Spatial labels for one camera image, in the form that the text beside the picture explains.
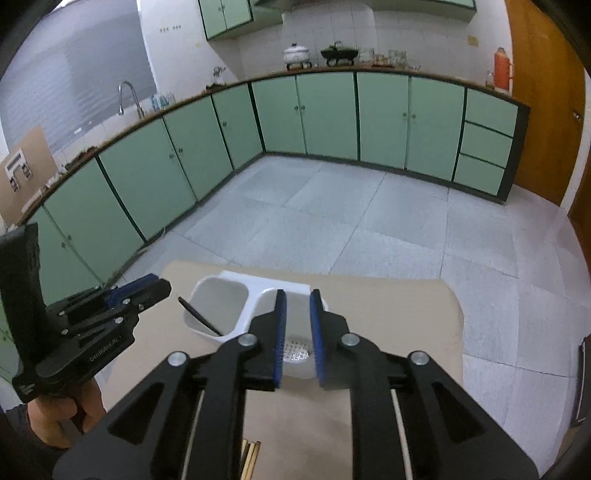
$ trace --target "window blind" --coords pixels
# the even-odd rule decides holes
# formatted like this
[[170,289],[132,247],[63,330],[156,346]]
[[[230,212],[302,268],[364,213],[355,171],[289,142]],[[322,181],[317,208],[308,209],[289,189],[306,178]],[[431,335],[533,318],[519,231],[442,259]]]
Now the window blind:
[[[35,26],[0,80],[9,149],[41,125],[60,151],[119,111],[118,86],[156,93],[136,0],[76,0]],[[124,106],[131,105],[125,90]]]

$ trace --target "metal bolt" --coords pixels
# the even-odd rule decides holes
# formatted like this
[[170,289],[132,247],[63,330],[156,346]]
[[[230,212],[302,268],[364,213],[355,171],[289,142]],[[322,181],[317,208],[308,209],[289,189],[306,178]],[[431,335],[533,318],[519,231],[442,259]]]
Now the metal bolt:
[[354,333],[345,333],[341,338],[340,341],[343,342],[343,345],[345,346],[355,346],[357,345],[361,340],[359,339],[359,337],[357,335],[355,335]]
[[184,352],[173,352],[168,356],[168,364],[179,367],[187,361],[187,354]]
[[238,343],[240,343],[240,345],[242,346],[256,345],[257,342],[258,338],[256,338],[256,335],[253,335],[251,333],[244,333],[243,335],[240,335],[240,337],[238,337]]
[[411,353],[410,361],[418,366],[427,365],[429,356],[425,352],[417,350],[416,352]]

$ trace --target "wall cabinet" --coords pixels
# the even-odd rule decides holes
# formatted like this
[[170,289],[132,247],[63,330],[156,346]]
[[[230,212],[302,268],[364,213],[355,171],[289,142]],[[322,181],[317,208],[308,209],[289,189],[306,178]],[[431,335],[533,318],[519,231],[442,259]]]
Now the wall cabinet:
[[232,163],[234,168],[239,169],[262,152],[248,85],[216,93],[213,103]]
[[44,207],[39,208],[28,223],[38,225],[41,263],[39,278],[43,300],[47,305],[100,285]]
[[267,151],[306,153],[295,79],[282,77],[252,84]]
[[198,200],[232,172],[211,97],[165,117],[168,133]]
[[68,179],[45,207],[70,245],[103,282],[144,243],[96,160]]
[[295,79],[308,154],[357,160],[353,73],[316,73]]
[[207,40],[236,38],[282,23],[281,13],[251,6],[249,0],[199,0]]
[[161,119],[100,154],[100,160],[140,231],[151,238],[195,204],[195,196]]
[[407,168],[451,180],[462,131],[465,88],[412,77],[410,92]]
[[408,133],[408,76],[358,73],[361,161],[404,168]]

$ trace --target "cardboard box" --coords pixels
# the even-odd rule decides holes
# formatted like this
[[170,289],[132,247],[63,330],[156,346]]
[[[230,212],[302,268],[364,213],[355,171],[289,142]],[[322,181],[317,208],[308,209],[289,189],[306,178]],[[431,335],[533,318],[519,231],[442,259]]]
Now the cardboard box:
[[[14,178],[19,188],[15,192],[6,169],[19,152],[22,152],[26,159],[32,176],[27,179],[25,173],[20,168],[16,168]],[[0,215],[7,226],[13,223],[16,225],[19,222],[25,206],[31,199],[38,196],[39,191],[43,192],[47,181],[56,173],[56,162],[47,146],[43,129],[41,126],[35,127],[0,163]]]

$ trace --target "kitchen cabinet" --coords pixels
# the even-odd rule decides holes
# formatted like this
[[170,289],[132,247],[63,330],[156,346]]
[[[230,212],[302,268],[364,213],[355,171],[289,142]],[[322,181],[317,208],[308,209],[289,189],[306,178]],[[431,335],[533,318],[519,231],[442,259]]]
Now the kitchen cabinet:
[[296,84],[308,154],[357,160],[353,73],[298,75]]
[[513,137],[519,107],[478,90],[468,89],[466,121]]
[[162,119],[100,154],[117,194],[146,238],[195,204],[195,196]]
[[477,158],[459,155],[454,181],[482,192],[497,195],[505,170]]
[[358,73],[361,161],[404,168],[408,76]]
[[509,160],[513,139],[493,130],[464,124],[461,153],[480,158],[505,168]]
[[144,241],[117,202],[96,160],[45,202],[70,245],[106,283]]
[[213,95],[222,135],[235,169],[262,152],[248,85],[240,85]]
[[164,118],[195,196],[201,200],[232,172],[211,97]]
[[306,153],[295,77],[252,84],[265,148],[269,152]]
[[281,13],[258,6],[249,0],[199,0],[207,40],[237,38],[283,22]]
[[28,223],[38,225],[39,278],[43,300],[47,305],[100,285],[44,207],[39,208]]
[[451,180],[462,130],[465,88],[419,77],[410,79],[407,168]]

